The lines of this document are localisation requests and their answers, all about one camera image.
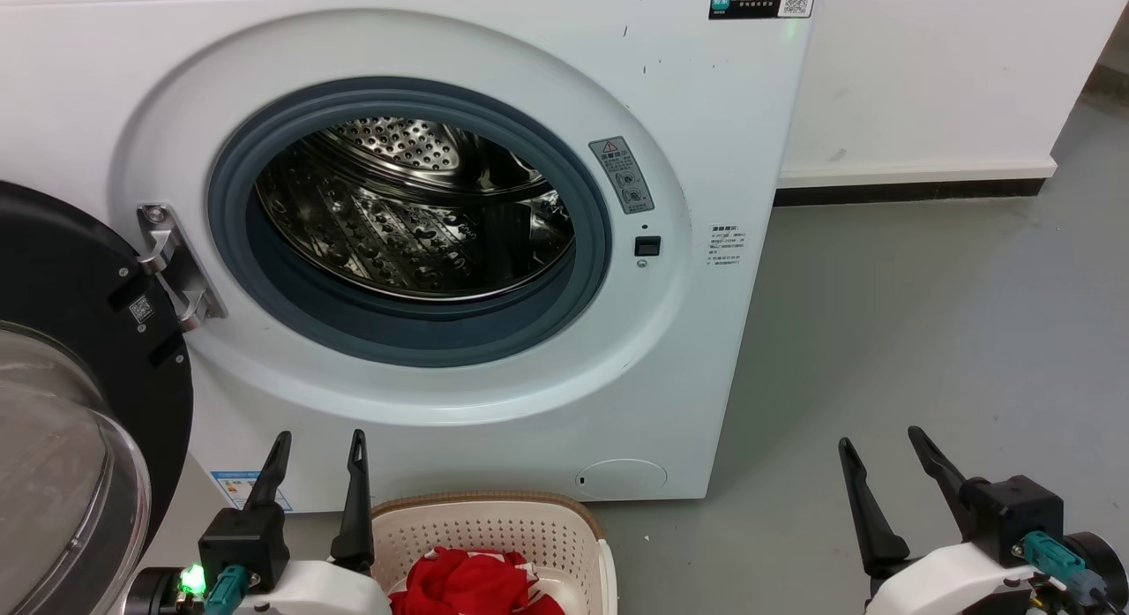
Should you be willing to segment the cream perforated laundry basket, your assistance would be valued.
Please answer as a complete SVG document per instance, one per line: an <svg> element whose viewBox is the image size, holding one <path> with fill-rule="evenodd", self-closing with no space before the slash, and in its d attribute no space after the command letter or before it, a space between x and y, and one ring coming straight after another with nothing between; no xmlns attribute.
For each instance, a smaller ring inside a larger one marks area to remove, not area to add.
<svg viewBox="0 0 1129 615"><path fill-rule="evenodd" d="M519 553L535 566L535 594L564 615L618 615L616 563L587 507L531 491L467 491L408 497L371 510L371 576L403 590L410 566L436 547Z"/></svg>

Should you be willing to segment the red sports jersey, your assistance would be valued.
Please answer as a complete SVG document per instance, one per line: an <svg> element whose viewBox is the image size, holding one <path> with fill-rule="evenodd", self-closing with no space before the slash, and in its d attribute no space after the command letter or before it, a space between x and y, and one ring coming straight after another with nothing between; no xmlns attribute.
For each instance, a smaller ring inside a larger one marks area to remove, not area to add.
<svg viewBox="0 0 1129 615"><path fill-rule="evenodd" d="M392 615L564 615L537 589L537 566L516 551L436 547L390 594Z"/></svg>

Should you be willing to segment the black washer door with glass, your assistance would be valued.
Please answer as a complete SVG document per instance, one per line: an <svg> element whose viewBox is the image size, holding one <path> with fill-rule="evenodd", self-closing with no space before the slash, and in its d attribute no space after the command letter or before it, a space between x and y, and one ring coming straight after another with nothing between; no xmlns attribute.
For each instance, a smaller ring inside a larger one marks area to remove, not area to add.
<svg viewBox="0 0 1129 615"><path fill-rule="evenodd" d="M146 295L139 326L128 305ZM191 362L97 218L0 182L0 615L108 615L180 483Z"/></svg>

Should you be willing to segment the grey warning sticker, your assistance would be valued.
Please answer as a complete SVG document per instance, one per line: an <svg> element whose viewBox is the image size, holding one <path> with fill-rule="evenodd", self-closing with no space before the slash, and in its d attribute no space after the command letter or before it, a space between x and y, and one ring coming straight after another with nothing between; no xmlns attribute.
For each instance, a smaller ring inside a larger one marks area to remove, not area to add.
<svg viewBox="0 0 1129 615"><path fill-rule="evenodd" d="M593 156L609 177L618 204L625 214L653 212L654 200L649 186L625 137L597 139L588 144Z"/></svg>

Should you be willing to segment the metal door hinge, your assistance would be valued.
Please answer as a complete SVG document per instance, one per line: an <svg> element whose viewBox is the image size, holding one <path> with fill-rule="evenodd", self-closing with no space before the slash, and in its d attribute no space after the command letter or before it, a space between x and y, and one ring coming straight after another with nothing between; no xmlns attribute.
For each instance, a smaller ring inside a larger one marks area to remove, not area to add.
<svg viewBox="0 0 1129 615"><path fill-rule="evenodd" d="M135 210L138 229L146 252L138 263L152 274L168 295L183 331L198 330L205 320L228 318L228 310L215 290L205 266L198 261L173 207L148 202Z"/></svg>

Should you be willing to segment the round drain filter cover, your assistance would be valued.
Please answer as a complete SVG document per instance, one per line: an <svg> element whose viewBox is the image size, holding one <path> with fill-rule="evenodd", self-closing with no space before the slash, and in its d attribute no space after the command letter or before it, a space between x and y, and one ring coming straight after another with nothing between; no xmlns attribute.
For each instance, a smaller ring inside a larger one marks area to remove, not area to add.
<svg viewBox="0 0 1129 615"><path fill-rule="evenodd" d="M609 459L580 471L575 484L584 497L596 501L657 499L667 483L666 471L641 459Z"/></svg>

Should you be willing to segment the grey rubber door gasket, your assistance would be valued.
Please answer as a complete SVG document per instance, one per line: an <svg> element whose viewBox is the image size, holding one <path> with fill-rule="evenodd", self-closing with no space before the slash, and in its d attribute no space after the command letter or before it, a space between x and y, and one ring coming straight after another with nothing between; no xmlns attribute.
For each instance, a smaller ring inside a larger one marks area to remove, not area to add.
<svg viewBox="0 0 1129 615"><path fill-rule="evenodd" d="M572 252L515 292L454 304L371 295L310 265L269 222L255 181L301 137L370 116L430 120L519 153L564 201L575 229ZM569 330L609 276L614 251L609 200L586 155L543 122L485 94L420 78L344 78L278 95L245 117L215 157L205 216L215 251L240 291L310 344L379 364L485 364Z"/></svg>

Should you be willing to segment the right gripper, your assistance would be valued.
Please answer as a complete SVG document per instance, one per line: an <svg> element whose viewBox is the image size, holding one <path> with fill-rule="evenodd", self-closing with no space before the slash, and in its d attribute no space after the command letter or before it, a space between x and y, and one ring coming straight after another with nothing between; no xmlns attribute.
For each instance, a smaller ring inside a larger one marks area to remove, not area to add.
<svg viewBox="0 0 1129 615"><path fill-rule="evenodd" d="M1027 615L1039 576L1015 553L1029 531L1062 531L1062 499L1024 476L991 483L964 477L921 427L908 442L942 491L961 531L957 545L912 559L870 493L863 458L840 439L841 462L864 573L866 615Z"/></svg>

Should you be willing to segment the stainless steel washing machine drum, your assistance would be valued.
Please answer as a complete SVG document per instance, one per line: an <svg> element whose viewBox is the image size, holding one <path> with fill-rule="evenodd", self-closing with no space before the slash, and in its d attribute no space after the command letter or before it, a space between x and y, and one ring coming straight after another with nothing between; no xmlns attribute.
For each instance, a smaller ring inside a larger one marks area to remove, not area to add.
<svg viewBox="0 0 1129 615"><path fill-rule="evenodd" d="M484 300L540 280L572 252L554 185L519 153L423 118L351 118L286 147L259 173L259 205L310 265L364 292Z"/></svg>

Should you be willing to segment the black baseboard strip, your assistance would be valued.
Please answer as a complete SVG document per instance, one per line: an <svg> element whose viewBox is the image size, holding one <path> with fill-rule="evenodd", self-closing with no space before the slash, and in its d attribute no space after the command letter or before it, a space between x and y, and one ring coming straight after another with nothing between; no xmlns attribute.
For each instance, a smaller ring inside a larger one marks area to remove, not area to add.
<svg viewBox="0 0 1129 615"><path fill-rule="evenodd" d="M778 188L773 207L839 207L882 202L1035 197L1044 178L994 178L920 184L860 184Z"/></svg>

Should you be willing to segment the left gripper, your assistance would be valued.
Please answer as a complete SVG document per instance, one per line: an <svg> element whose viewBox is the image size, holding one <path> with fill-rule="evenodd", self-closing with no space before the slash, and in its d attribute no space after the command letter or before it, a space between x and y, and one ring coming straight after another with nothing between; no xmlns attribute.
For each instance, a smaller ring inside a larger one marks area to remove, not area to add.
<svg viewBox="0 0 1129 615"><path fill-rule="evenodd" d="M226 566L250 571L250 594L234 615L392 615L371 578L370 463L364 430L355 430L347 459L349 485L329 561L291 561L277 493L285 481L294 434L280 431L243 510L225 509L198 541L208 596Z"/></svg>

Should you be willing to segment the white front-load washing machine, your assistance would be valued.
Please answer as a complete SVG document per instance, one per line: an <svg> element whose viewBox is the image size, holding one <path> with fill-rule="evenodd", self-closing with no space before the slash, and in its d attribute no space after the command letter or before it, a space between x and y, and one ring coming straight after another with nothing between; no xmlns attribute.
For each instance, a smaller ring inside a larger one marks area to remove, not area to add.
<svg viewBox="0 0 1129 615"><path fill-rule="evenodd" d="M711 20L710 0L0 0L0 178L105 220L168 201L228 318L187 341L190 454L333 511L355 427L378 499L526 489L590 499L609 459L657 463L657 499L706 495L814 25ZM333 77L462 86L588 147L625 137L653 212L610 218L609 278L569 330L513 358L395 367L322 349L251 304L205 236L221 141L278 95ZM660 256L633 256L660 236Z"/></svg>

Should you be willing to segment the blue energy label sticker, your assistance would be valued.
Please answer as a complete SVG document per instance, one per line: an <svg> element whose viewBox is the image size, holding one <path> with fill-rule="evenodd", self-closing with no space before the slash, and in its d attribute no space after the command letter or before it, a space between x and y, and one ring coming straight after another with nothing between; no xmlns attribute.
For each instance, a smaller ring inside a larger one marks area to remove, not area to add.
<svg viewBox="0 0 1129 615"><path fill-rule="evenodd" d="M250 502L251 491L259 480L259 471L210 471L210 476L229 504L242 510Z"/></svg>

